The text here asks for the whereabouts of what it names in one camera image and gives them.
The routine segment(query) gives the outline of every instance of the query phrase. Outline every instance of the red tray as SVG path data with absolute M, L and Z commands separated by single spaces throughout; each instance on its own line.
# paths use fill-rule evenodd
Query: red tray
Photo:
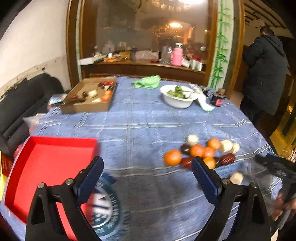
M 98 155 L 96 139 L 30 137 L 12 170 L 5 195 L 5 205 L 27 223 L 30 205 L 39 183 L 48 186 L 75 178 Z M 66 218 L 62 204 L 57 205 L 68 237 L 77 240 Z M 81 209 L 89 218 L 88 204 Z

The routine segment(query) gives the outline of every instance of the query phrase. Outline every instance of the pink bottle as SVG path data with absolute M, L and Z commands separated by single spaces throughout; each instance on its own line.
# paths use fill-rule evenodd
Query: pink bottle
M 182 59 L 183 59 L 183 49 L 181 48 L 181 43 L 176 43 L 177 47 L 174 48 L 173 51 L 173 59 L 172 59 L 172 65 L 175 66 L 181 66 L 182 65 Z

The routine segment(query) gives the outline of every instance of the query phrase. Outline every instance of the blue tablecloth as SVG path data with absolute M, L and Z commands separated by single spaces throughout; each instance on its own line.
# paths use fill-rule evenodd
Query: blue tablecloth
M 135 89 L 131 85 L 133 80 L 117 78 L 116 94 L 108 112 L 63 115 L 56 107 L 33 133 L 98 139 L 104 171 L 117 179 L 113 189 L 123 209 L 130 213 L 125 240 L 190 241 L 205 225 L 214 206 L 207 202 L 192 172 L 163 163 L 164 153 L 179 149 L 189 134 L 197 135 L 202 145 L 212 137 L 238 142 L 241 149 L 236 154 L 237 161 L 216 168 L 216 172 L 221 177 L 241 172 L 244 185 L 256 181 L 271 211 L 281 179 L 261 175 L 265 169 L 254 163 L 254 155 L 266 155 L 271 148 L 236 106 L 224 100 L 222 107 L 206 113 L 194 101 L 187 109 L 175 109 L 163 102 L 159 88 Z M 175 83 L 164 81 L 160 86 L 166 84 Z M 24 240 L 25 226 L 3 202 L 0 208 Z M 221 240 L 227 237 L 237 208 L 235 203 Z

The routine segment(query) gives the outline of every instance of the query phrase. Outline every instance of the screw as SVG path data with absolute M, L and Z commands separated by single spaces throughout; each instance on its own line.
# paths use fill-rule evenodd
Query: screw
M 255 182 L 251 182 L 251 185 L 252 185 L 253 188 L 257 188 L 258 187 L 258 184 L 255 183 Z
M 44 187 L 44 183 L 39 183 L 38 184 L 38 188 L 43 188 Z
M 73 179 L 69 178 L 65 182 L 67 185 L 71 185 L 73 183 Z
M 225 185 L 230 184 L 230 180 L 229 180 L 228 178 L 223 178 L 223 179 L 222 179 L 222 182 L 223 182 Z

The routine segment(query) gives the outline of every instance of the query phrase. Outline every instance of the hand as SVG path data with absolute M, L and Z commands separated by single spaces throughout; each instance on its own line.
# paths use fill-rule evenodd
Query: hand
M 283 214 L 284 210 L 292 210 L 289 219 L 291 219 L 296 212 L 296 198 L 292 199 L 287 203 L 284 203 L 282 196 L 283 193 L 280 191 L 274 203 L 274 211 L 271 214 L 271 217 L 274 221 L 276 221 L 279 218 L 279 216 Z

